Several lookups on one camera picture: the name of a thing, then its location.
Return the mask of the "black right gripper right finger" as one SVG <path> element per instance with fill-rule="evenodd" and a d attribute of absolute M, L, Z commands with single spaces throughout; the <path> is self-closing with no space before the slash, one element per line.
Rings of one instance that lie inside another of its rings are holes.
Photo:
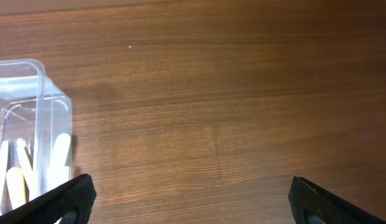
<path fill-rule="evenodd" d="M 293 177 L 288 200 L 293 218 L 299 224 L 386 224 L 385 220 L 356 207 L 304 177 Z"/>

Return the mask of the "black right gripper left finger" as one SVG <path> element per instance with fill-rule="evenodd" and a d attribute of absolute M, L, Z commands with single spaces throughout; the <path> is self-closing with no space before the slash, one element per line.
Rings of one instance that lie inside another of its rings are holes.
<path fill-rule="evenodd" d="M 87 224 L 97 193 L 92 177 L 81 174 L 33 201 L 0 216 L 0 224 Z"/>

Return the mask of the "yellow plastic spoon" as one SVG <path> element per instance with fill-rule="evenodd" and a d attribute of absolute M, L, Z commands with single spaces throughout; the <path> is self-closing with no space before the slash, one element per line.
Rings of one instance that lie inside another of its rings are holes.
<path fill-rule="evenodd" d="M 26 185 L 22 169 L 12 167 L 6 173 L 6 184 L 13 210 L 26 203 Z"/>

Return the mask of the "white plastic spoon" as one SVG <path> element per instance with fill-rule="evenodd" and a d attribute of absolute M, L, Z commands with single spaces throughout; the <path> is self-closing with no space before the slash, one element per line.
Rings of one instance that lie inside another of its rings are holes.
<path fill-rule="evenodd" d="M 3 141 L 0 147 L 0 216 L 2 215 L 1 202 L 2 202 L 2 195 L 4 192 L 5 179 L 6 179 L 8 154 L 9 154 L 9 141 Z"/>
<path fill-rule="evenodd" d="M 52 190 L 69 180 L 70 166 L 66 165 L 70 149 L 71 137 L 67 133 L 58 135 L 50 157 L 50 169 L 47 186 Z"/>
<path fill-rule="evenodd" d="M 16 139 L 17 156 L 29 191 L 29 201 L 32 201 L 37 197 L 37 178 L 33 172 L 31 157 L 26 147 L 25 140 L 22 138 Z"/>

